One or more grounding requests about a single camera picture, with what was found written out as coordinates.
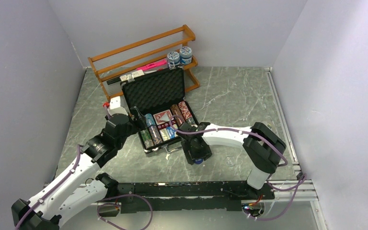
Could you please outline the blue small blind button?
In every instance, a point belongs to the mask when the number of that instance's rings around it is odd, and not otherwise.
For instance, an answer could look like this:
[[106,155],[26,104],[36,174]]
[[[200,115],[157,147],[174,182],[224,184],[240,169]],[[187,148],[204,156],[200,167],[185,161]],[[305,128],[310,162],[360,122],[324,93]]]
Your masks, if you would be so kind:
[[194,160],[194,164],[200,165],[201,163],[203,163],[203,159],[196,159]]

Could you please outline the white triangle piece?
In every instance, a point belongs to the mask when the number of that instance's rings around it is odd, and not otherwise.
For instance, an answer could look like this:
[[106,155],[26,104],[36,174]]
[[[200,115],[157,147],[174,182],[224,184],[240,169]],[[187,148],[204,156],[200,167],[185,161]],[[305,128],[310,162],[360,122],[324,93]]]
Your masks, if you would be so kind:
[[170,117],[168,116],[168,114],[164,114],[164,115],[161,115],[159,118],[158,118],[158,122],[159,123],[166,123],[166,122],[169,122],[170,121]]

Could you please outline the blue Texas Hold'em card deck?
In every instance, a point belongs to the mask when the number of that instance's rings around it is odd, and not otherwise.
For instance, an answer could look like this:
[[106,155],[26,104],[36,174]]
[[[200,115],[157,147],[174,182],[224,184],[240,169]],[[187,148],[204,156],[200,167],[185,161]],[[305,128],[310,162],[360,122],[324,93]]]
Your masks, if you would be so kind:
[[159,132],[163,141],[176,138],[176,131],[171,126],[161,129]]

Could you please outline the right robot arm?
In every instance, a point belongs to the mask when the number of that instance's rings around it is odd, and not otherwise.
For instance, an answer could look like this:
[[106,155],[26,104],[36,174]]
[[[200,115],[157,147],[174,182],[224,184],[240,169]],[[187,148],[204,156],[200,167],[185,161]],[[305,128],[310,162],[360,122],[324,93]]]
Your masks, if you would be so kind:
[[278,167],[286,166],[285,142],[267,125],[256,122],[247,127],[218,126],[202,122],[198,126],[183,123],[176,134],[182,138],[182,148],[189,164],[200,164],[212,156],[211,146],[227,146],[243,149],[254,168],[246,180],[244,192],[251,199],[263,192],[266,180]]

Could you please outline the light blue chip stack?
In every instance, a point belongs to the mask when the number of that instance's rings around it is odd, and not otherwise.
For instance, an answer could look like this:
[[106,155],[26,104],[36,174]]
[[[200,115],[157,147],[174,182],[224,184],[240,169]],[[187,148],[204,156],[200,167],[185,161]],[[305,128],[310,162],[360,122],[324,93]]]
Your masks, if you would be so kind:
[[145,114],[144,117],[145,117],[145,122],[146,122],[147,127],[156,125],[156,122],[152,114]]

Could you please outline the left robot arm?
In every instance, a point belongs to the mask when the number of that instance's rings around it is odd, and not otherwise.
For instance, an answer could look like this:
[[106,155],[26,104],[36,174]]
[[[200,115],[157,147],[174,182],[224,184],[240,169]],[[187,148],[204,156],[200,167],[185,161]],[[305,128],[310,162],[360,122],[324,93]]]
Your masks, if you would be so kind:
[[76,158],[56,179],[28,200],[13,203],[15,229],[58,230],[91,203],[113,201],[119,195],[118,181],[108,174],[99,174],[85,187],[81,184],[114,158],[129,136],[145,126],[145,117],[136,106],[128,112],[123,107],[107,112],[105,127],[85,145],[77,146]]

